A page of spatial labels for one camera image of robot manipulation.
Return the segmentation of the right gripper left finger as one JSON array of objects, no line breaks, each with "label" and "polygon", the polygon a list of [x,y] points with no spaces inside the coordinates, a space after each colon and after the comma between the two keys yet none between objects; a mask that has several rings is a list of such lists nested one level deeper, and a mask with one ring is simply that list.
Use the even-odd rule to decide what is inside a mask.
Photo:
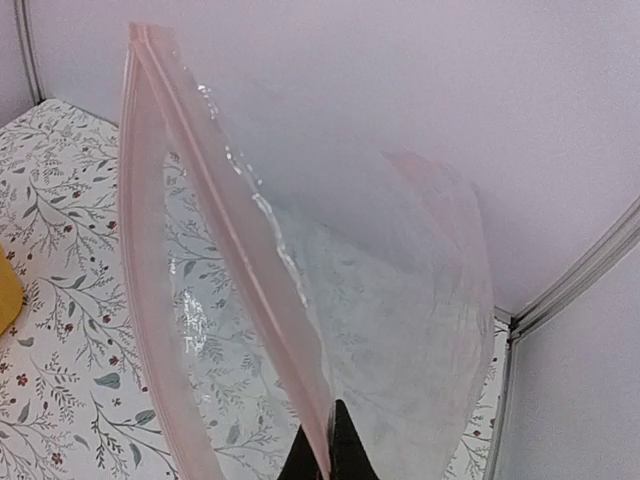
[{"label": "right gripper left finger", "polygon": [[279,480],[319,480],[320,468],[302,427],[291,445]]}]

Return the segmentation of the clear zip top bag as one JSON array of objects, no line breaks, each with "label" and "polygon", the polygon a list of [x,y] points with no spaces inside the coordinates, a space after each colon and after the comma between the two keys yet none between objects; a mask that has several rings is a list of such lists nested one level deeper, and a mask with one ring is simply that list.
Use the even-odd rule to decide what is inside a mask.
[{"label": "clear zip top bag", "polygon": [[330,479],[334,404],[379,479],[441,479],[481,396],[494,302],[476,194],[446,165],[297,134],[244,154],[166,27],[129,29],[118,211],[153,404],[182,479],[230,479],[207,434],[169,270],[176,155],[209,241]]}]

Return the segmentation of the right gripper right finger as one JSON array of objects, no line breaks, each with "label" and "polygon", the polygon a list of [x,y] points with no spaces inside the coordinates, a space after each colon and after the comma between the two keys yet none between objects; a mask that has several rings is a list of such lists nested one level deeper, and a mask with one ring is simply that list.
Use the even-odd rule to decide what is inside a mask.
[{"label": "right gripper right finger", "polygon": [[343,400],[334,404],[329,434],[331,480],[378,480]]}]

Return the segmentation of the yellow plastic basket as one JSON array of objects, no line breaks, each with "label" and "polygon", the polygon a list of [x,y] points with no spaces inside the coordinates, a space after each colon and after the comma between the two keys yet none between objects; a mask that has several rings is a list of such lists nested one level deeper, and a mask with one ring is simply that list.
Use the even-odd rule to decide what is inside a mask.
[{"label": "yellow plastic basket", "polygon": [[23,286],[10,260],[1,248],[0,264],[0,333],[5,334],[21,314]]}]

